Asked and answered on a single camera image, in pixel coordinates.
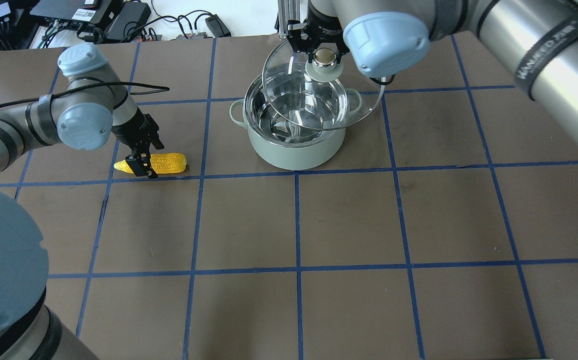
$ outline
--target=glass lid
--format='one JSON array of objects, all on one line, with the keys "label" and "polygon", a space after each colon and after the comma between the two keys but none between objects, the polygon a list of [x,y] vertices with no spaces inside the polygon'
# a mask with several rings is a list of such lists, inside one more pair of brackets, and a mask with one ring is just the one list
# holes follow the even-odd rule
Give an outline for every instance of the glass lid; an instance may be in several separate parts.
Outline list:
[{"label": "glass lid", "polygon": [[325,43],[309,63],[309,55],[294,52],[286,40],[271,51],[262,84],[279,116],[303,128],[336,130],[354,125],[380,105],[384,86],[362,75],[350,54],[338,63],[337,53],[335,44]]}]

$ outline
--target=yellow corn cob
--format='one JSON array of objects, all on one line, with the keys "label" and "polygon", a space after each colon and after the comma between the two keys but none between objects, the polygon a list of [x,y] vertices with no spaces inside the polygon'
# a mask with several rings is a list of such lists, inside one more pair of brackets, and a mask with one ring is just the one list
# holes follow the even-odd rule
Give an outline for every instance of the yellow corn cob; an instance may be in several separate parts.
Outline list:
[{"label": "yellow corn cob", "polygon": [[[113,164],[116,170],[133,174],[126,160],[118,161]],[[186,157],[183,153],[153,153],[151,155],[151,167],[158,174],[178,174],[186,169]]]}]

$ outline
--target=black box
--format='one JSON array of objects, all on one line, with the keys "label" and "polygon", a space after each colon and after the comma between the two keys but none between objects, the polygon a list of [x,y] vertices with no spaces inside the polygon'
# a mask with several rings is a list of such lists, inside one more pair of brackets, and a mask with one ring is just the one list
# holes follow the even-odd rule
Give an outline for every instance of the black box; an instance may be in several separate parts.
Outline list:
[{"label": "black box", "polygon": [[46,27],[55,20],[67,23],[67,29],[78,30],[85,24],[85,32],[95,28],[105,30],[122,9],[122,0],[100,0],[95,9],[85,9],[85,0],[40,0],[31,10],[31,15],[40,18]]},{"label": "black box", "polygon": [[151,8],[144,2],[127,1],[122,11],[106,31],[105,43],[119,43],[128,34],[131,28],[138,28],[146,24],[151,16]]}]

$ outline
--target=pot handle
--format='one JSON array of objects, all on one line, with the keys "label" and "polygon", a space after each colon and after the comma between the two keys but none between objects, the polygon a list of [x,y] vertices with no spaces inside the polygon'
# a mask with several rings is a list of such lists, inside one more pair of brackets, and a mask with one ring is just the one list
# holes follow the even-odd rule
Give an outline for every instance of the pot handle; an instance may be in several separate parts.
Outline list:
[{"label": "pot handle", "polygon": [[356,89],[346,88],[345,90],[347,93],[350,93],[351,95],[355,95],[356,98],[358,98],[358,106],[355,109],[349,111],[349,114],[347,114],[347,116],[352,116],[356,112],[360,111],[360,108],[362,107],[362,95],[360,95],[360,93]]},{"label": "pot handle", "polygon": [[245,121],[237,121],[236,116],[233,114],[233,110],[238,106],[244,104],[245,100],[241,98],[240,100],[235,100],[231,107],[229,107],[229,116],[231,116],[231,121],[233,121],[236,125],[241,126],[242,128],[247,128],[247,123]]}]

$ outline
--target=blue tape line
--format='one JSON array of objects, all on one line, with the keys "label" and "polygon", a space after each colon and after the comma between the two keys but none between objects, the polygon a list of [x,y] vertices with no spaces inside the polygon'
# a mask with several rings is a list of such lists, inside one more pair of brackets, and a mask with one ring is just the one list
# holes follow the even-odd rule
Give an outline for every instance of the blue tape line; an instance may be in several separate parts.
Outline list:
[{"label": "blue tape line", "polygon": [[88,273],[50,273],[49,279],[86,279]]},{"label": "blue tape line", "polygon": [[234,268],[234,269],[195,269],[195,275],[225,275],[225,274],[264,274],[268,272],[294,272],[293,266],[279,268]]},{"label": "blue tape line", "polygon": [[223,98],[212,98],[212,103],[221,103],[224,101],[236,101],[242,99],[241,97],[223,97]]},{"label": "blue tape line", "polygon": [[91,289],[91,280],[93,278],[93,271],[95,268],[95,259],[97,258],[97,249],[100,245],[100,237],[102,235],[102,228],[104,225],[104,215],[106,214],[106,205],[109,203],[109,196],[111,194],[111,185],[113,178],[113,164],[115,163],[115,157],[118,154],[118,148],[120,147],[120,142],[115,141],[115,148],[113,150],[113,158],[111,159],[111,166],[109,166],[109,178],[106,184],[106,192],[104,194],[104,200],[102,202],[102,208],[100,209],[100,218],[97,223],[97,230],[95,231],[95,241],[93,245],[93,251],[91,253],[91,261],[89,263],[88,275],[87,275],[87,285],[85,285],[85,293],[82,298],[82,306],[80,308],[80,315],[78,319],[78,326],[76,327],[76,337],[80,337],[82,333],[82,325],[85,319],[85,312],[87,310],[88,294]]},{"label": "blue tape line", "polygon": [[398,167],[398,171],[435,171],[435,170],[482,169],[482,168],[488,168],[488,165],[473,164],[466,166],[457,166],[457,165],[404,166]]},{"label": "blue tape line", "polygon": [[136,102],[136,104],[139,107],[141,107],[142,105],[196,104],[206,102],[207,102],[206,98],[200,98],[195,100],[144,101],[144,102]]},{"label": "blue tape line", "polygon": [[191,272],[188,270],[180,271],[133,271],[133,272],[110,272],[110,273],[93,273],[93,278],[148,278],[153,276],[188,276]]},{"label": "blue tape line", "polygon": [[385,90],[385,94],[407,94],[411,92],[444,92],[444,91],[465,91],[467,88],[460,86],[455,88],[426,88],[426,89],[391,89]]},{"label": "blue tape line", "polygon": [[366,265],[319,265],[303,266],[303,272],[316,271],[372,271],[372,270],[393,270],[406,269],[407,264],[366,264]]},{"label": "blue tape line", "polygon": [[476,267],[505,267],[515,266],[515,260],[497,261],[467,261],[467,262],[420,262],[412,264],[414,269],[435,269],[435,268],[476,268]]},{"label": "blue tape line", "polygon": [[47,182],[25,182],[23,187],[76,187],[80,185],[106,184],[108,180],[88,180],[88,181],[47,181]]},{"label": "blue tape line", "polygon": [[[133,56],[133,66],[131,66],[131,76],[129,76],[129,82],[133,82],[133,78],[135,78],[135,70],[138,68],[138,59],[140,59],[139,41],[135,47],[135,55]],[[131,85],[127,86],[127,91],[131,92]]]},{"label": "blue tape line", "polygon": [[494,90],[494,89],[515,89],[515,85],[489,85],[489,86],[470,86],[474,90]]},{"label": "blue tape line", "polygon": [[189,278],[189,293],[186,301],[186,320],[184,322],[183,360],[188,359],[189,339],[191,335],[191,313],[193,310],[193,289],[195,287],[195,272],[198,262],[198,244],[200,238],[200,217],[202,214],[202,197],[204,196],[204,174],[206,171],[207,147],[209,143],[209,119],[211,115],[211,94],[213,93],[213,70],[215,68],[215,48],[217,41],[213,38],[211,50],[211,66],[209,68],[209,89],[207,91],[207,109],[204,119],[204,146],[202,147],[202,168],[200,170],[200,189],[198,192],[198,207],[195,213],[195,234],[193,236],[193,255],[191,256],[191,275]]},{"label": "blue tape line", "polygon": [[[412,263],[412,269],[439,269],[439,268],[471,268],[471,267],[507,267],[514,266],[515,260],[497,261],[468,261],[468,262],[419,262]],[[563,259],[528,259],[520,260],[522,265],[558,265],[578,264],[578,258]],[[318,265],[300,266],[301,272],[329,272],[329,271],[375,271],[407,269],[407,264],[364,264],[364,265]],[[232,268],[232,269],[196,269],[195,275],[227,275],[227,274],[265,274],[297,272],[297,266],[281,266],[271,268]],[[190,270],[175,271],[133,271],[133,272],[100,272],[93,273],[93,278],[142,278],[152,276],[189,276]],[[88,273],[51,273],[50,279],[85,279]]]},{"label": "blue tape line", "polygon": [[387,144],[389,146],[389,156],[391,157],[391,166],[393,171],[393,184],[396,192],[396,202],[398,204],[398,217],[400,221],[400,232],[402,234],[402,246],[405,253],[405,261],[407,266],[407,278],[409,283],[409,292],[411,296],[411,308],[413,312],[413,320],[415,323],[415,337],[417,338],[417,350],[420,358],[424,359],[424,342],[422,340],[422,328],[420,326],[420,316],[417,308],[417,296],[415,296],[415,282],[413,278],[413,268],[411,265],[411,256],[408,249],[407,227],[405,225],[405,215],[402,207],[402,198],[400,196],[400,184],[398,179],[398,165],[393,150],[393,141],[391,137],[391,126],[389,124],[389,114],[387,111],[387,100],[382,97],[382,116],[384,118],[384,127],[387,133]]},{"label": "blue tape line", "polygon": [[[574,161],[551,161],[551,162],[510,162],[493,164],[495,168],[503,167],[545,167],[545,166],[575,166],[578,160]],[[486,169],[487,164],[472,164],[467,166],[457,165],[432,165],[432,166],[403,166],[396,168],[397,171],[441,171],[456,169]],[[236,179],[236,178],[265,178],[271,176],[294,176],[299,175],[319,175],[319,174],[357,174],[357,173],[387,173],[393,171],[392,168],[356,168],[356,169],[338,169],[338,170],[303,170],[303,171],[276,171],[276,172],[259,172],[259,173],[227,173],[216,175],[204,175],[205,179]],[[173,182],[183,180],[199,180],[199,175],[190,176],[161,176],[159,178],[147,177],[127,177],[114,178],[111,182],[115,183],[140,183],[140,182]],[[49,181],[49,182],[25,182],[24,187],[73,187],[78,185],[99,185],[106,184],[106,180],[86,180],[86,181]],[[17,183],[0,184],[0,187],[16,187]]]},{"label": "blue tape line", "polygon": [[178,180],[199,180],[199,176],[159,176],[157,178],[127,177],[114,178],[113,183],[175,182]]},{"label": "blue tape line", "polygon": [[482,123],[478,115],[478,110],[476,108],[476,103],[473,99],[473,94],[471,92],[471,87],[469,86],[469,80],[467,79],[467,73],[464,70],[464,65],[462,63],[462,57],[460,56],[460,51],[458,50],[458,45],[455,41],[455,37],[451,35],[451,42],[453,43],[453,49],[455,51],[456,58],[458,59],[458,64],[460,66],[460,72],[462,73],[462,78],[464,79],[464,84],[467,87],[467,95],[469,96],[469,102],[471,103],[471,109],[478,126],[478,132],[482,139],[482,146],[484,147],[485,154],[487,155],[487,162],[490,165],[491,178],[493,179],[495,194],[497,195],[498,202],[500,203],[500,210],[502,210],[502,217],[504,219],[504,226],[506,227],[506,233],[509,237],[509,243],[511,244],[511,251],[513,252],[513,259],[515,260],[515,267],[518,271],[518,277],[520,279],[520,285],[522,286],[522,292],[524,294],[524,300],[526,302],[527,310],[529,311],[529,318],[531,319],[531,326],[533,328],[533,334],[536,339],[536,344],[538,345],[538,350],[540,352],[541,358],[546,358],[544,345],[542,343],[542,337],[540,336],[540,330],[538,328],[538,322],[536,321],[535,313],[533,312],[533,305],[531,304],[531,297],[529,296],[529,289],[524,278],[524,272],[522,271],[522,264],[520,263],[520,257],[518,255],[518,250],[515,246],[515,239],[513,238],[513,232],[511,231],[511,223],[509,223],[508,214],[506,212],[506,207],[504,206],[504,199],[502,198],[502,192],[500,191],[500,184],[497,180],[497,175],[495,175],[495,168],[491,160],[491,154],[487,145],[487,139],[485,137],[484,130],[482,128]]},{"label": "blue tape line", "polygon": [[542,162],[507,162],[493,164],[495,168],[499,167],[547,167],[547,166],[578,166],[578,160],[572,161],[542,161]]},{"label": "blue tape line", "polygon": [[58,67],[55,70],[55,75],[53,75],[53,82],[51,82],[51,88],[49,89],[49,94],[53,94],[53,91],[55,91],[55,84],[58,83],[58,77],[60,76],[60,68]]},{"label": "blue tape line", "polygon": [[0,188],[16,188],[18,187],[19,183],[18,182],[6,182],[3,184],[0,184]]},{"label": "blue tape line", "polygon": [[24,184],[24,178],[26,178],[26,172],[29,170],[31,164],[31,157],[33,157],[33,150],[29,151],[29,155],[26,157],[26,162],[24,163],[24,169],[20,175],[20,182],[17,184],[17,190],[15,191],[15,201],[20,197],[20,192]]},{"label": "blue tape line", "polygon": [[304,334],[302,326],[302,249],[300,231],[300,175],[295,174],[295,266],[296,266],[296,302],[298,305],[298,359],[304,360]]},{"label": "blue tape line", "polygon": [[536,260],[520,260],[523,265],[548,265],[548,264],[578,264],[578,258],[572,259],[536,259]]}]

